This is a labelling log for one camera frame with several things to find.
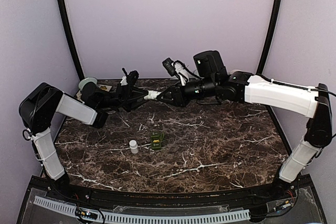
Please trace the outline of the green weekly pill organizer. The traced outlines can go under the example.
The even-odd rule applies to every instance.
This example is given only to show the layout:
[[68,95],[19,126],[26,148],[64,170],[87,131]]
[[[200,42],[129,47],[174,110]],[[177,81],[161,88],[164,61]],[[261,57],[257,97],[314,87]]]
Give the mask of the green weekly pill organizer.
[[164,141],[164,133],[161,131],[155,131],[150,134],[151,149],[160,150]]

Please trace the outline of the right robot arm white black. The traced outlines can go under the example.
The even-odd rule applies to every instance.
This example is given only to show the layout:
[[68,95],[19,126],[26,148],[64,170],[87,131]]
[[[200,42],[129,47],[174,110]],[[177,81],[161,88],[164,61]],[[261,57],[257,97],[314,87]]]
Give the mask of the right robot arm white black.
[[296,112],[307,117],[306,133],[279,170],[279,180],[268,188],[273,200],[280,199],[288,191],[288,184],[310,163],[316,154],[328,146],[335,137],[332,133],[331,92],[324,84],[298,86],[268,79],[259,74],[235,71],[227,73],[218,51],[209,50],[193,57],[198,74],[196,80],[186,77],[185,64],[170,58],[162,62],[170,76],[180,82],[170,86],[156,98],[158,101],[185,107],[192,100],[215,97],[217,101],[263,104]]

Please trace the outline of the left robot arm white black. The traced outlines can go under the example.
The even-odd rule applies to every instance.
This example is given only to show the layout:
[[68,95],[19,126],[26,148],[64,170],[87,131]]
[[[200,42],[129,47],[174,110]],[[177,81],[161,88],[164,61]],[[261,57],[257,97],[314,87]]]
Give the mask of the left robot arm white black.
[[19,106],[19,115],[25,127],[23,137],[32,142],[37,160],[52,180],[59,180],[66,173],[51,133],[56,115],[100,129],[110,111],[134,110],[146,102],[145,98],[149,95],[147,90],[130,84],[118,84],[116,90],[107,91],[94,82],[88,82],[80,91],[77,99],[43,82]]

